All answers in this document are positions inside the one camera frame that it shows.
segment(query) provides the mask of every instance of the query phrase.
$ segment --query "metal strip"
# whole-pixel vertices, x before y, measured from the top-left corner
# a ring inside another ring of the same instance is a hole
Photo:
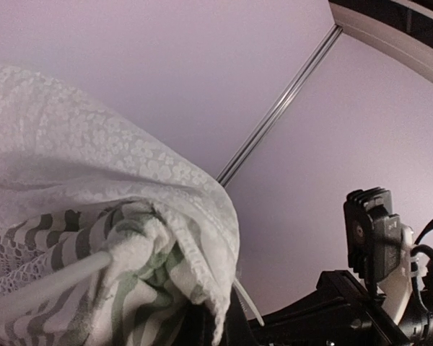
[[[257,145],[260,144],[261,140],[266,136],[270,129],[272,129],[276,121],[284,114],[286,108],[298,95],[308,77],[318,67],[319,63],[324,59],[325,55],[337,41],[341,31],[341,27],[334,25],[294,79],[290,82],[289,86],[284,90],[280,98],[276,100],[273,107],[271,107],[263,120],[258,124],[257,128],[250,134],[249,138],[232,157],[231,161],[226,165],[217,178],[218,182],[223,187],[226,187],[229,184],[245,160]]]

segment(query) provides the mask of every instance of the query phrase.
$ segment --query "striped cloth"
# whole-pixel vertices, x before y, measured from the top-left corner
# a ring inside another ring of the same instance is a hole
[[[217,345],[238,249],[209,175],[78,89],[0,65],[0,297],[113,257],[0,326],[0,345],[171,345],[189,303],[209,307]]]

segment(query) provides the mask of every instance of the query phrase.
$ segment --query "garment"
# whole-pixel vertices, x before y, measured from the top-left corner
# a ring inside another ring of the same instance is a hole
[[[0,343],[169,345],[189,301],[218,343],[239,251],[224,189],[77,88],[0,65],[0,296],[100,250],[106,270]]]

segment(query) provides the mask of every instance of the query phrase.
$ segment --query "white cord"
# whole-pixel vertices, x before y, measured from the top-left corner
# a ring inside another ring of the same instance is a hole
[[[253,312],[255,315],[255,318],[257,319],[258,323],[264,327],[265,322],[263,320],[263,317],[261,316],[260,312],[258,311],[255,303],[253,303],[253,300],[248,295],[247,291],[244,289],[242,284],[239,282],[237,278],[234,279],[234,286],[236,287],[236,290],[240,293],[240,295],[244,298],[245,302],[247,303],[249,309]]]

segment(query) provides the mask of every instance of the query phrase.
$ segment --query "white panel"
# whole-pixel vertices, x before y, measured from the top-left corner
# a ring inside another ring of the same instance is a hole
[[[346,194],[375,186],[416,232],[433,217],[433,84],[342,35],[229,185],[262,313],[347,268]]]
[[[326,0],[0,1],[0,60],[81,87],[217,176],[332,25]]]

